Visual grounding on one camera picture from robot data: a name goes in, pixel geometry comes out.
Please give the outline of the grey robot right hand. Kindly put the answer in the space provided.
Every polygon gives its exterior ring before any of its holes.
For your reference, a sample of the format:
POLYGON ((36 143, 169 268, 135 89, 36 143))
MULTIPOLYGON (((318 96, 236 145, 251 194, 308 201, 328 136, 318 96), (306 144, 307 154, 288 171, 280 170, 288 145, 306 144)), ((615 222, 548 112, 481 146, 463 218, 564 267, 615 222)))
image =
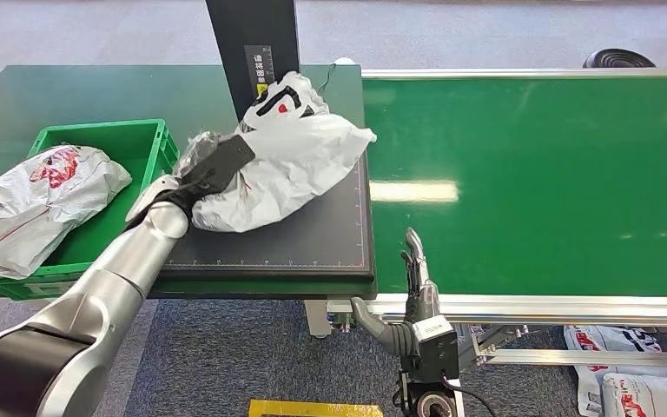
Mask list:
POLYGON ((413 326, 439 315, 438 287, 430 278, 422 241, 411 227, 406 229, 405 241, 408 250, 400 252, 407 279, 404 320, 401 323, 384 322, 368 310, 360 297, 349 300, 355 321, 388 353, 399 357, 418 355, 419 342, 413 326))

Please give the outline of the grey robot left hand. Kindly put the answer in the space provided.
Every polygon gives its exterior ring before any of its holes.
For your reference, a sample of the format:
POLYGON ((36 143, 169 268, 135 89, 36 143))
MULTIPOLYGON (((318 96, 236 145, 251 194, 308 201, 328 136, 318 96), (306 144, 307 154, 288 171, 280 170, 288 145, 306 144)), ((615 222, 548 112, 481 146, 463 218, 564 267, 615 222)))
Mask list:
POLYGON ((210 156, 221 141, 221 136, 213 131, 204 131, 188 140, 188 145, 169 174, 152 181, 138 196, 125 217, 128 226, 162 192, 178 189, 182 177, 190 172, 206 156, 210 156))

